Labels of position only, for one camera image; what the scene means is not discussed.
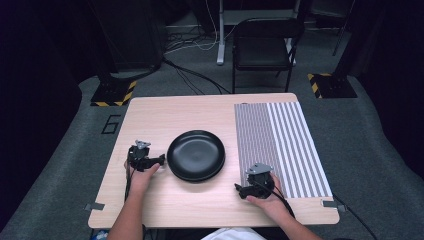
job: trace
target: person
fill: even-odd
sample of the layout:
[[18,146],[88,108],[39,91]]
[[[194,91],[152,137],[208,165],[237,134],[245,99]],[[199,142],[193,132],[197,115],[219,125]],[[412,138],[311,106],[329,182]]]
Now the person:
[[[143,239],[143,227],[142,226],[142,216],[143,216],[143,199],[144,195],[148,189],[150,179],[153,174],[159,169],[159,164],[153,165],[151,168],[146,169],[144,172],[134,171],[131,179],[131,187],[128,192],[128,197],[124,203],[124,206],[121,212],[118,215],[115,223],[113,224],[107,239]],[[275,186],[281,186],[279,179],[271,173],[271,176],[275,182]],[[281,200],[274,196],[270,195],[267,199],[259,199],[254,196],[247,196],[247,201],[261,208],[264,213],[270,217],[282,230],[281,236],[276,239],[284,239],[287,237],[288,239],[321,239],[315,233],[310,231],[308,228],[299,223],[295,218],[293,218],[287,208],[284,206]],[[184,230],[187,236],[193,236],[196,234],[190,234]],[[219,235],[223,232],[222,229],[204,229],[200,231],[204,236],[199,236],[199,232],[197,232],[196,237],[200,238],[205,237],[205,239],[213,239],[214,234]],[[254,234],[258,232],[260,234],[261,229],[257,231],[252,231]]]

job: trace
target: black plate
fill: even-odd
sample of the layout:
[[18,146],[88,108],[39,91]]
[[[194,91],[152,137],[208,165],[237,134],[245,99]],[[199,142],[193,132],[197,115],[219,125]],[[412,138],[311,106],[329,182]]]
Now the black plate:
[[182,180],[204,181],[215,176],[224,165],[224,145],[210,132],[189,131],[171,143],[167,161],[171,171]]

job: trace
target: striped mat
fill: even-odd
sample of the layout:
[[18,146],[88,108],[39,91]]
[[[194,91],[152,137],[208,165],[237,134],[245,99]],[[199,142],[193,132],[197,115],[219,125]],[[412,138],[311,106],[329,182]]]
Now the striped mat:
[[286,198],[332,196],[299,102],[235,104],[241,185],[255,163],[274,168]]

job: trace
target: wooden table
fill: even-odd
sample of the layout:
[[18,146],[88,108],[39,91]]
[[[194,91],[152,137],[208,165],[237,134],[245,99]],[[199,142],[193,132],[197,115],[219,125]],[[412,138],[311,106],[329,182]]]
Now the wooden table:
[[[294,94],[242,94],[134,98],[122,123],[88,224],[93,229],[111,228],[123,204],[128,149],[135,140],[150,142],[149,157],[166,154],[171,142],[190,130],[206,130],[224,144],[222,170],[202,183],[177,178],[166,162],[153,176],[146,193],[143,223],[150,228],[261,227],[275,226],[259,208],[240,199],[234,183],[240,182],[234,104],[297,101]],[[324,208],[332,197],[290,198],[289,204],[302,224],[335,224],[337,210]]]

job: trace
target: chair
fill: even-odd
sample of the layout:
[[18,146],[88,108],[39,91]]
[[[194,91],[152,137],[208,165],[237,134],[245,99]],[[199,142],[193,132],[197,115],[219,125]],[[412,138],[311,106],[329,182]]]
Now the chair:
[[312,0],[310,14],[317,19],[325,19],[334,21],[341,25],[339,30],[339,38],[333,51],[336,55],[340,42],[343,38],[349,16],[352,12],[355,0]]
[[235,93],[236,70],[277,71],[276,78],[281,71],[288,71],[287,92],[297,43],[303,32],[303,23],[294,18],[252,18],[237,24],[234,29],[232,93]]

